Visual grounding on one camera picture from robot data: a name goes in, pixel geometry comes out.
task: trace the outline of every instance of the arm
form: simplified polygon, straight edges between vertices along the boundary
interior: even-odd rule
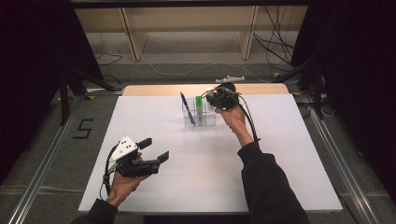
[[[124,177],[119,172],[114,173],[113,183],[105,201],[96,199],[90,212],[81,217],[77,217],[72,224],[111,224],[114,216],[118,212],[118,207],[134,191],[140,182],[148,178],[148,175],[135,178]]]
[[[242,181],[252,223],[309,223],[274,155],[262,153],[259,143],[253,142],[239,105],[231,111],[216,112],[223,116],[242,147],[238,155],[244,163]]]

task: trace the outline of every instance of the black jacket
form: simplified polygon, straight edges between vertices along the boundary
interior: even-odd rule
[[[242,147],[238,155],[244,163],[242,181],[252,223],[309,223],[274,155],[262,153],[257,142]],[[72,223],[110,224],[117,211],[116,207],[97,199],[87,215],[76,218]]]

